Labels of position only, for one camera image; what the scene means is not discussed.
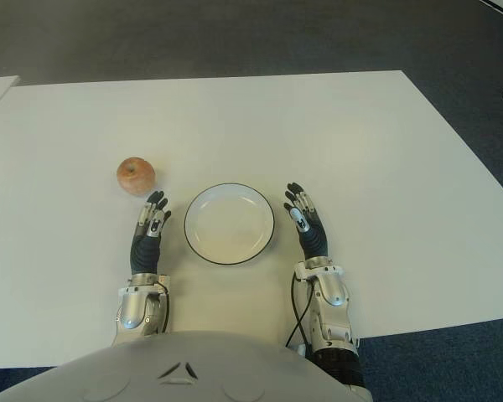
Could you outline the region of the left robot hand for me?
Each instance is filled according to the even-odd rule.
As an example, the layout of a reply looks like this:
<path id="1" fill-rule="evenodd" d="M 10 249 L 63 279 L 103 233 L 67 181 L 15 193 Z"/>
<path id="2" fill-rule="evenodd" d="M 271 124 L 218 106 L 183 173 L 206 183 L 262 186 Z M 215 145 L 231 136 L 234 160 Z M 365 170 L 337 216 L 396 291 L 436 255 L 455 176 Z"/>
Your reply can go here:
<path id="1" fill-rule="evenodd" d="M 167 203 L 164 191 L 155 191 L 140 210 L 129 255 L 133 275 L 157 273 L 162 230 L 171 216 L 171 211 L 165 210 Z"/>

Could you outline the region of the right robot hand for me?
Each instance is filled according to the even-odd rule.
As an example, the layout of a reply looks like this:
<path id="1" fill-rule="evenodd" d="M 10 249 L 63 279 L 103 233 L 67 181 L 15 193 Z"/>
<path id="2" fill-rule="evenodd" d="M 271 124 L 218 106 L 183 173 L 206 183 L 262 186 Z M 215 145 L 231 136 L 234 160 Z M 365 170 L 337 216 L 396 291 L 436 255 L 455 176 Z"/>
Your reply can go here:
<path id="1" fill-rule="evenodd" d="M 318 210 L 307 192 L 297 183 L 288 183 L 283 207 L 294 222 L 306 260 L 328 257 L 328 240 Z"/>

